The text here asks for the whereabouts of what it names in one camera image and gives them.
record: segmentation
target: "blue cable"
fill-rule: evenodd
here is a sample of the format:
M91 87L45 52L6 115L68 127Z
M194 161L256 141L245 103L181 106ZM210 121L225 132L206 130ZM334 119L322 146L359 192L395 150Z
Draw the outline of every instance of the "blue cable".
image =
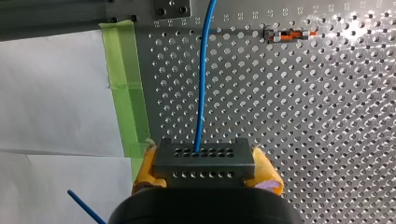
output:
M75 194L71 189L69 189L67 191L67 193L70 195L70 197L72 197L72 199L74 199L74 201L76 203L78 203L78 205L84 209L84 211L86 213L88 213L88 215L90 215L98 224L106 224L95 212L93 212L93 210L87 205L85 204L78 196L77 194Z
M205 71L206 71L206 45L209 38L210 21L212 20L213 11L215 10L217 0L210 0L206 11L204 29L201 39L201 54L199 57L199 98L198 98L198 120L197 129L195 130L194 151L199 152L201 149L202 132L204 130L205 114Z

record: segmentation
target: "screw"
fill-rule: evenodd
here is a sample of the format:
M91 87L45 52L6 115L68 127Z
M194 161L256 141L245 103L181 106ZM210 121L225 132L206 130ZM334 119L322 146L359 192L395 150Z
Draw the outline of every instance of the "screw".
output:
M164 15L166 15L166 10L163 9L163 8L158 9L158 15L159 15L159 16L164 16Z
M181 7L181 8L179 9L179 11L180 11L181 14L185 14L185 13L187 13L187 12L189 11L189 9L186 8L186 7Z
M136 16L136 15L132 15L132 16L131 16L131 21L137 22L137 16Z

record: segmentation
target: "metal bracket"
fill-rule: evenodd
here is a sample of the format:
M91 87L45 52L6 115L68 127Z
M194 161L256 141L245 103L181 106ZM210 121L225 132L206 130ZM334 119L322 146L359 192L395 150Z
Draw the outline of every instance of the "metal bracket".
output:
M190 0L154 0L155 19L169 20L191 16Z

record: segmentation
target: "perforated metal plate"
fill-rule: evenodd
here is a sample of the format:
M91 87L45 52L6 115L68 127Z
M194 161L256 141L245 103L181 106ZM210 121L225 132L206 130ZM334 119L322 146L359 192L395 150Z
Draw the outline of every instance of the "perforated metal plate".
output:
M207 1L136 34L151 134L191 142ZM206 142L262 145L307 223L395 223L396 2L221 1L207 55ZM317 30L268 45L262 28Z

